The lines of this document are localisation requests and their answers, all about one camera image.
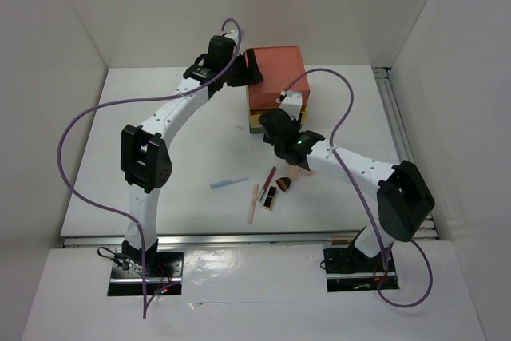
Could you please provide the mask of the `black gold lipstick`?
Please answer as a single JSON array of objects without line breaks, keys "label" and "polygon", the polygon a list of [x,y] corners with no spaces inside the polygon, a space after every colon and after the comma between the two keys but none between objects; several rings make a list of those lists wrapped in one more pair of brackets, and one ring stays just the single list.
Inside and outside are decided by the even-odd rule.
[{"label": "black gold lipstick", "polygon": [[272,208],[272,206],[274,204],[274,201],[275,201],[276,193],[277,193],[277,187],[271,186],[268,189],[267,194],[266,194],[265,199],[264,199],[264,202],[262,204],[263,210],[271,211],[271,208]]}]

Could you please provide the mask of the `light blue makeup pencil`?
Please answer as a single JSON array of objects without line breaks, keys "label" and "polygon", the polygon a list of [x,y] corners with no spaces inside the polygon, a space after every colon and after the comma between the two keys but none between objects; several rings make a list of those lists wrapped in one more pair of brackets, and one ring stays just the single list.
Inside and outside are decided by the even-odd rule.
[{"label": "light blue makeup pencil", "polygon": [[229,185],[232,185],[232,184],[237,184],[237,183],[246,181],[248,179],[249,179],[248,176],[233,177],[233,178],[229,178],[229,179],[226,179],[226,180],[219,180],[219,181],[213,182],[209,186],[210,186],[211,189],[222,188],[224,186],[229,186]]}]

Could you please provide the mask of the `pink makeup stick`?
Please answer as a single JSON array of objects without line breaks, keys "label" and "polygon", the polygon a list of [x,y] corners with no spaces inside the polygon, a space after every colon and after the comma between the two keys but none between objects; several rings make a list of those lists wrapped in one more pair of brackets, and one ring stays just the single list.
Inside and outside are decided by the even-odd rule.
[{"label": "pink makeup stick", "polygon": [[255,209],[256,209],[255,206],[256,206],[256,203],[257,203],[258,194],[259,194],[259,185],[257,183],[255,183],[254,184],[254,188],[252,190],[250,206],[249,206],[249,209],[248,209],[247,222],[249,224],[251,224],[253,222],[253,217],[254,217],[254,214],[255,214]]}]

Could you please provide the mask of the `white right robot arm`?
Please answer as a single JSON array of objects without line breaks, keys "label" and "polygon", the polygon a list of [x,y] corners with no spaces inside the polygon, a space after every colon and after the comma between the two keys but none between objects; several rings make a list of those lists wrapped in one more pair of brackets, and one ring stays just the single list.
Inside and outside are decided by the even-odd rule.
[{"label": "white right robot arm", "polygon": [[369,224],[352,240],[348,260],[367,270],[395,242],[410,242],[436,202],[418,167],[362,156],[335,144],[336,125],[329,137],[310,130],[282,109],[259,117],[264,140],[276,156],[307,171],[327,174],[354,188]]}]

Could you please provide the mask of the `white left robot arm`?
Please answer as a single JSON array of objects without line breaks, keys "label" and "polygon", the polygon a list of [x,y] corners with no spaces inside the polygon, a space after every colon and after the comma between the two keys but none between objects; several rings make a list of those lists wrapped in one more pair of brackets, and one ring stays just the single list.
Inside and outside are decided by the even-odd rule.
[{"label": "white left robot arm", "polygon": [[160,190],[172,173],[168,152],[172,139],[187,120],[223,85],[256,85],[263,81],[253,49],[240,52],[238,30],[211,38],[208,51],[188,67],[173,99],[166,101],[138,126],[121,132],[121,170],[129,185],[128,226],[122,253],[139,276],[158,270],[156,215]]}]

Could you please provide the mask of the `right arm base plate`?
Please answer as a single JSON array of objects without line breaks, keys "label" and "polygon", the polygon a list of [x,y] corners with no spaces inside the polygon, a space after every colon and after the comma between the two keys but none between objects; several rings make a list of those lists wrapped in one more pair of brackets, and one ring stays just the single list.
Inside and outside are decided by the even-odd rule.
[{"label": "right arm base plate", "polygon": [[319,266],[325,271],[327,291],[398,290],[399,282],[392,256],[384,267],[382,255],[366,258],[351,247],[323,249]]}]

